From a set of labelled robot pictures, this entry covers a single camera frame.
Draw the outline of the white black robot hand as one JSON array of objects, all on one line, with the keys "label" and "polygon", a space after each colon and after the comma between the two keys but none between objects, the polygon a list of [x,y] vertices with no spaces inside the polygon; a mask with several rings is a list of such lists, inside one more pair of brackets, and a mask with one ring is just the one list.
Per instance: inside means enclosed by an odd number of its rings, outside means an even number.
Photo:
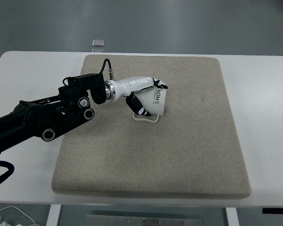
[{"label": "white black robot hand", "polygon": [[126,103],[130,109],[137,115],[150,116],[150,112],[144,108],[142,102],[135,95],[135,92],[159,88],[168,89],[168,86],[159,79],[152,77],[131,77],[119,81],[104,81],[106,91],[106,102],[115,102],[121,96],[126,97]]}]

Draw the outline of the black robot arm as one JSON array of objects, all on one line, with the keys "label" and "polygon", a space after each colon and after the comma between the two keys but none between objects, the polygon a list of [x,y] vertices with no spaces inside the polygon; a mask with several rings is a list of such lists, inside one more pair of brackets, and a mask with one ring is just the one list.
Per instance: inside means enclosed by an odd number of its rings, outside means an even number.
[{"label": "black robot arm", "polygon": [[89,96],[96,104],[106,101],[102,73],[67,77],[58,95],[34,101],[21,100],[0,117],[0,154],[31,137],[49,142],[93,119]]}]

